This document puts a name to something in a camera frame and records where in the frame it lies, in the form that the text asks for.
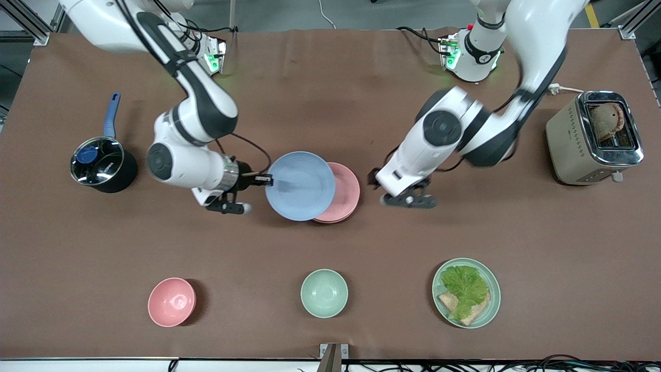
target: floor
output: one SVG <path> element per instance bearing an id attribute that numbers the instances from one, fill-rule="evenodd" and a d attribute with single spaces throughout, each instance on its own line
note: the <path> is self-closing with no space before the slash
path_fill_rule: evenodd
<path id="1" fill-rule="evenodd" d="M 465 26 L 475 22 L 475 8 L 468 0 L 322 0 L 324 13 L 337 28 L 392 29 L 442 28 Z M 593 1 L 599 23 L 605 23 L 640 3 L 641 0 Z M 229 24 L 229 0 L 197 0 L 184 13 L 186 18 L 203 28 L 219 28 Z M 270 32 L 291 29 L 331 28 L 321 16 L 318 0 L 237 0 L 236 23 L 241 32 Z M 588 28 L 585 12 L 575 20 L 574 28 Z M 637 44 L 644 50 L 661 38 L 661 11 L 658 11 L 636 32 Z M 13 97 L 25 71 L 32 45 L 3 42 L 0 38 L 0 105 L 11 108 Z M 653 69 L 647 64 L 651 79 Z M 661 83 L 656 84 L 661 96 Z"/>

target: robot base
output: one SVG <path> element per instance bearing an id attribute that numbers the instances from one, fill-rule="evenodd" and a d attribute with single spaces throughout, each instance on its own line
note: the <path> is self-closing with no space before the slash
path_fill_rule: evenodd
<path id="1" fill-rule="evenodd" d="M 468 33 L 469 31 L 464 28 L 454 35 L 449 35 L 446 39 L 439 39 L 441 51 L 450 53 L 449 56 L 441 55 L 441 66 L 444 70 L 454 73 L 459 79 L 475 83 L 486 79 L 489 73 L 496 68 L 498 57 L 502 52 L 499 51 L 490 63 L 478 64 L 463 47 Z"/>

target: pink plate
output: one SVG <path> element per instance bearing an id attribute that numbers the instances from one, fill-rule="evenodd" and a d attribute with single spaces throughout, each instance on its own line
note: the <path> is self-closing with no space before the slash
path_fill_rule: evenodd
<path id="1" fill-rule="evenodd" d="M 158 283 L 149 295 L 149 317 L 161 327 L 174 327 L 183 323 L 195 308 L 195 290 L 181 278 L 170 278 Z"/>
<path id="2" fill-rule="evenodd" d="M 315 218 L 317 222 L 340 222 L 349 217 L 360 199 L 360 183 L 351 169 L 338 163 L 328 163 L 335 176 L 335 197 L 330 207 Z"/>

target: light green plate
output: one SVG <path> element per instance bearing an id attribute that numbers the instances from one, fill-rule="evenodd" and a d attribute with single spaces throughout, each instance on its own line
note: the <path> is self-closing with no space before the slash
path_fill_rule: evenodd
<path id="1" fill-rule="evenodd" d="M 445 305 L 443 305 L 441 300 L 438 299 L 438 296 L 447 292 L 446 286 L 443 285 L 443 281 L 441 281 L 441 274 L 447 268 L 453 266 L 470 266 L 477 269 L 477 272 L 486 281 L 486 285 L 489 287 L 489 291 L 491 292 L 491 301 L 489 301 L 489 303 L 486 305 L 486 308 L 484 311 L 482 311 L 482 314 L 478 315 L 477 318 L 468 327 L 464 326 L 458 320 L 449 319 L 450 310 L 448 310 Z M 432 281 L 432 296 L 434 298 L 434 304 L 436 305 L 438 312 L 440 312 L 448 322 L 460 328 L 480 328 L 486 326 L 491 320 L 493 320 L 493 318 L 496 317 L 496 314 L 498 314 L 498 309 L 500 308 L 500 286 L 498 285 L 496 277 L 487 266 L 484 266 L 482 263 L 470 258 L 455 258 L 441 265 L 441 267 L 438 268 L 436 275 L 434 275 L 434 280 Z"/>
<path id="2" fill-rule="evenodd" d="M 332 318 L 346 305 L 349 288 L 344 278 L 330 269 L 319 269 L 305 278 L 301 286 L 303 307 L 317 318 Z"/>

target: table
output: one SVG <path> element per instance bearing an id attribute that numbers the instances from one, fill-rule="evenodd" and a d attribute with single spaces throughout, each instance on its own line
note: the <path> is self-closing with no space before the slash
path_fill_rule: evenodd
<path id="1" fill-rule="evenodd" d="M 553 180 L 543 130 L 574 97 L 560 94 L 532 114 L 511 161 L 435 175 L 436 209 L 388 209 L 364 185 L 355 215 L 330 226 L 281 218 L 258 187 L 239 194 L 252 214 L 223 216 L 152 179 L 151 123 L 184 93 L 147 54 L 53 34 L 31 59 L 0 136 L 2 357 L 308 357 L 321 342 L 369 359 L 661 357 L 661 113 L 634 42 L 616 30 L 572 30 L 555 81 L 628 100 L 645 159 L 624 183 Z M 240 33 L 225 63 L 217 81 L 239 105 L 237 133 L 274 158 L 312 151 L 361 180 L 435 90 L 458 84 L 493 108 L 518 80 L 508 52 L 486 81 L 458 82 L 399 31 Z M 118 137 L 141 168 L 131 187 L 105 195 L 72 181 L 67 163 L 100 134 L 113 91 Z M 264 163 L 234 138 L 222 144 Z M 454 328 L 432 304 L 434 272 L 455 257 L 483 262 L 500 282 L 500 312 L 484 328 Z M 350 287 L 344 312 L 325 320 L 299 299 L 322 267 Z M 160 328 L 147 297 L 175 276 L 193 279 L 197 313 Z"/>

